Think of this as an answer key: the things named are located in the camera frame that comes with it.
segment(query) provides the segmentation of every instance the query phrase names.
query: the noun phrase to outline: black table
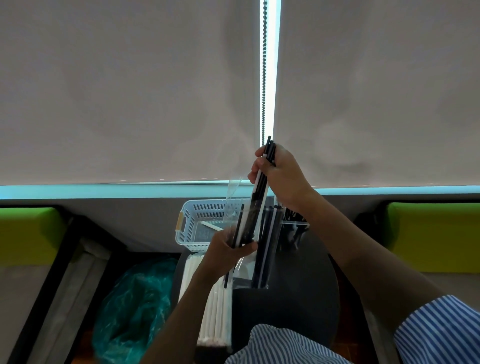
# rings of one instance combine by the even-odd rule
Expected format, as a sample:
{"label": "black table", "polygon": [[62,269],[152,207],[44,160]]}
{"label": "black table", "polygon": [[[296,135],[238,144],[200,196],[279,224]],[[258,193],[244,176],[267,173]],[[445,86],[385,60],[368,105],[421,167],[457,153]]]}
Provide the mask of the black table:
{"label": "black table", "polygon": [[[172,287],[172,307],[178,301],[185,261],[179,260]],[[277,252],[268,289],[233,290],[232,349],[247,345],[257,324],[289,328],[324,346],[335,338],[340,310],[335,271],[323,243],[304,234],[294,252]]]}

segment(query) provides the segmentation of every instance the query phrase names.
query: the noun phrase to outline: white plastic basket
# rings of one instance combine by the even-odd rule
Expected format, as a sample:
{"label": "white plastic basket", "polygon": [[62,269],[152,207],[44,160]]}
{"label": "white plastic basket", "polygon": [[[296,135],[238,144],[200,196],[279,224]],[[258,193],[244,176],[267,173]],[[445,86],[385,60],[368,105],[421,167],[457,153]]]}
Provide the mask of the white plastic basket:
{"label": "white plastic basket", "polygon": [[[215,230],[202,225],[201,221],[224,229],[227,223],[223,221],[226,199],[190,200],[183,204],[175,228],[175,241],[185,246],[191,252],[207,250]],[[241,204],[242,199],[229,200],[229,204]]]}

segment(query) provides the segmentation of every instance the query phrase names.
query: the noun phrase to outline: teal trash bag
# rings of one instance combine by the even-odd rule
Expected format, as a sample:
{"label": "teal trash bag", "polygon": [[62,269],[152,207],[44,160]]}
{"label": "teal trash bag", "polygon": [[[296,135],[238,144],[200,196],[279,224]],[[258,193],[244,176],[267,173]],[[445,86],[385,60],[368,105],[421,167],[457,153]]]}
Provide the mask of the teal trash bag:
{"label": "teal trash bag", "polygon": [[92,346],[102,364],[138,364],[170,313],[177,261],[150,260],[115,283],[97,314]]}

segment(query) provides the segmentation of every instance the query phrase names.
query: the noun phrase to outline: basket handle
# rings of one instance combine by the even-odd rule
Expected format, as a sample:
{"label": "basket handle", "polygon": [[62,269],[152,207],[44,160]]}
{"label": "basket handle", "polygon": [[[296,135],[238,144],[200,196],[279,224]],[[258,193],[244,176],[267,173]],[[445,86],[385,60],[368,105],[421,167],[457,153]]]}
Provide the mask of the basket handle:
{"label": "basket handle", "polygon": [[179,219],[177,220],[177,227],[175,228],[175,231],[180,231],[182,222],[183,222],[183,212],[180,211]]}

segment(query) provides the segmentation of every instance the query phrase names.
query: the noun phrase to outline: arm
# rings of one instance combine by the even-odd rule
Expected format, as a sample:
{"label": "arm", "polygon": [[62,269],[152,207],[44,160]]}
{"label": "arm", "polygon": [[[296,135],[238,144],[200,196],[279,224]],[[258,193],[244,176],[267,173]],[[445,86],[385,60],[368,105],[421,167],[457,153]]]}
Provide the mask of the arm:
{"label": "arm", "polygon": [[424,275],[411,269],[357,228],[307,182],[293,155],[277,145],[276,167],[255,153],[249,179],[261,169],[286,207],[302,214],[372,312],[394,331],[413,311],[443,296]]}
{"label": "arm", "polygon": [[229,231],[219,231],[214,235],[187,290],[148,348],[141,364],[193,363],[210,290],[240,258],[257,249],[257,243],[230,248],[226,243],[228,234]]}

